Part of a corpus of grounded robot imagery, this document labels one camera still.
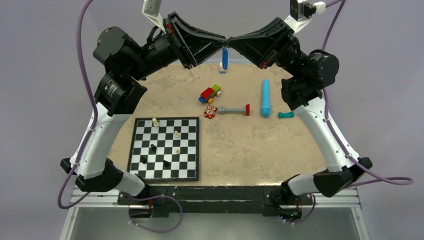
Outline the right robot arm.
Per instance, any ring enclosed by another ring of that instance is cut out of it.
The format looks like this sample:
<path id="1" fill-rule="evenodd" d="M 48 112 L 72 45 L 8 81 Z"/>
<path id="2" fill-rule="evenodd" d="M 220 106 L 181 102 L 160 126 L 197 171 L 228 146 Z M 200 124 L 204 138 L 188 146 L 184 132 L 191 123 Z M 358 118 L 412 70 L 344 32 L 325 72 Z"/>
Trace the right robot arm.
<path id="1" fill-rule="evenodd" d="M 230 37 L 227 43 L 260 69 L 276 65 L 291 75 L 281 80 L 281 97 L 307 127 L 324 158 L 323 171 L 298 174 L 281 184 L 279 197 L 284 202 L 292 204 L 300 195 L 314 193 L 330 198 L 372 167 L 368 157 L 348 145 L 326 108 L 323 89 L 335 82 L 340 66 L 335 55 L 319 49 L 304 53 L 293 29 L 279 17 L 259 30 Z"/>

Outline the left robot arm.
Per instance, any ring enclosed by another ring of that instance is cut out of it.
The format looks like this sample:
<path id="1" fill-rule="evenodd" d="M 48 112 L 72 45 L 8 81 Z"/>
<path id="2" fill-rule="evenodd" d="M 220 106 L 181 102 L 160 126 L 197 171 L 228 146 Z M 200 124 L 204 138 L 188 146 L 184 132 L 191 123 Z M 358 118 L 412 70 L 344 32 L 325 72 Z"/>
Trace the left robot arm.
<path id="1" fill-rule="evenodd" d="M 227 45 L 225 36 L 193 27 L 173 12 L 163 21 L 165 30 L 153 27 L 145 45 L 139 45 L 117 26 L 106 28 L 98 37 L 93 56 L 104 65 L 105 75 L 94 94 L 95 108 L 76 153 L 60 162 L 76 176 L 83 192 L 118 190 L 129 194 L 138 205 L 146 203 L 149 191 L 144 179 L 119 169 L 108 158 L 124 123 L 132 115 L 146 87 L 147 76 L 180 61 L 184 68 L 196 67 Z"/>

